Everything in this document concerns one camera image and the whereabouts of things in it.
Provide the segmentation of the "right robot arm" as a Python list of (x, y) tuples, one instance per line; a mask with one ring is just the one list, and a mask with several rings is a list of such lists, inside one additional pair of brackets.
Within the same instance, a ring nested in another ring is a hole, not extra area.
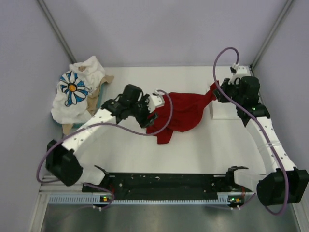
[(265, 173), (251, 172), (244, 166), (228, 169), (225, 185), (230, 191), (246, 187), (257, 194), (264, 206), (299, 203), (309, 182), (306, 170), (300, 170), (290, 160), (279, 141), (268, 109), (259, 101), (260, 83), (256, 77), (226, 78), (214, 94), (221, 103), (236, 106), (237, 115), (253, 138), (262, 157)]

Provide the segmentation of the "red t shirt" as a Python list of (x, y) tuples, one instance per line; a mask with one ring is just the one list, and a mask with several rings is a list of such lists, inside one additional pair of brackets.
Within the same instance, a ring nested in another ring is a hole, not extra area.
[(162, 129), (167, 123), (169, 116), (172, 116), (172, 118), (168, 125), (160, 133), (155, 135), (159, 145), (168, 144), (175, 131), (187, 132), (193, 129), (202, 120), (204, 109), (212, 101), (216, 100), (213, 93), (216, 89), (217, 86), (213, 83), (209, 91), (204, 95), (195, 93), (169, 93), (173, 105), (172, 113), (170, 113), (169, 99), (164, 95), (165, 105), (154, 111), (158, 115), (158, 118), (152, 125), (146, 128), (146, 133), (151, 134)]

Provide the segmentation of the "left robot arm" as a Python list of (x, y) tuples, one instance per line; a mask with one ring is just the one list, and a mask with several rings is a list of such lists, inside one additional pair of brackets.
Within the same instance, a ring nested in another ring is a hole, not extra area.
[(86, 182), (93, 184), (98, 191), (106, 191), (110, 183), (105, 171), (95, 164), (85, 163), (82, 155), (106, 132), (108, 126), (117, 126), (130, 116), (141, 128), (152, 125), (157, 119), (155, 110), (164, 104), (165, 100), (158, 92), (144, 94), (139, 87), (126, 85), (121, 94), (105, 101), (90, 120), (63, 142), (50, 143), (46, 169), (65, 186)]

